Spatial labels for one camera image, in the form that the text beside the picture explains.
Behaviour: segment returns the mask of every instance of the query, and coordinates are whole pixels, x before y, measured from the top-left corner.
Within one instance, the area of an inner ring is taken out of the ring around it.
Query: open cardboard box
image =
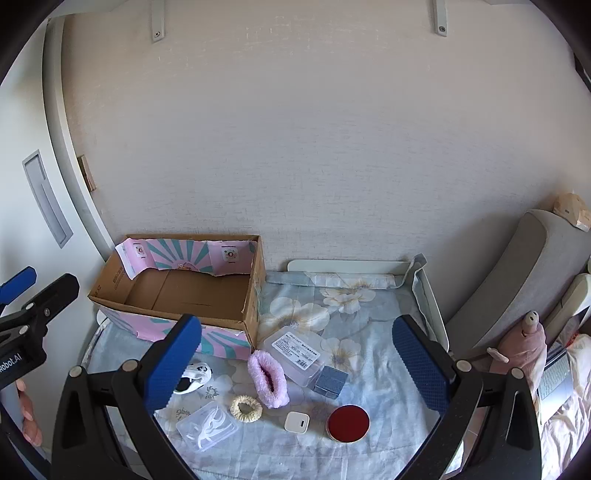
[[[256,242],[250,275],[214,277],[186,270],[149,268],[130,280],[119,254],[113,252],[89,294],[112,322],[138,338],[160,340],[182,314],[190,313],[203,325],[200,351],[227,358],[242,358],[246,349],[250,354],[256,346],[258,294],[265,281],[260,236],[143,233],[127,238]]]

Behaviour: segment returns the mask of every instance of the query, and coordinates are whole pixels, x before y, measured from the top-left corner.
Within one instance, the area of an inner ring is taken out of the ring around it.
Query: pink fuzzy sock
[[[270,353],[255,350],[248,359],[248,373],[267,408],[279,408],[290,402],[283,367]]]

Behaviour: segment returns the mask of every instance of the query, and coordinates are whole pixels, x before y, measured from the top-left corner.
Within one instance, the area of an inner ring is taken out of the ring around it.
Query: printed label
[[[6,370],[15,367],[20,361],[22,361],[20,353],[15,353],[7,358],[3,358],[0,360],[0,373],[4,373]]]
[[[226,262],[238,261],[238,249],[236,247],[222,247],[222,255]]]
[[[271,345],[302,370],[307,370],[320,356],[310,345],[290,332],[275,340]]]
[[[144,247],[142,244],[134,244],[135,247],[135,255],[138,258],[146,258],[146,252],[144,251]]]

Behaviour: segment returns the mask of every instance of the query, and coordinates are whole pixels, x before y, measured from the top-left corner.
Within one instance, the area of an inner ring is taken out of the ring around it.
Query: human hand
[[[21,412],[23,416],[22,434],[30,444],[39,447],[43,441],[43,435],[41,434],[39,425],[35,421],[33,402],[29,398],[29,395],[25,393],[26,389],[25,382],[22,378],[19,378],[17,380],[17,390],[18,397],[21,400]]]

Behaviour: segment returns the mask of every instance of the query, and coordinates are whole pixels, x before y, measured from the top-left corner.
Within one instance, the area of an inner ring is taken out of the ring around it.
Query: small gray box
[[[334,400],[339,396],[341,390],[343,390],[343,386],[345,385],[348,376],[348,373],[325,366],[322,368],[319,377],[316,379],[312,390]]]

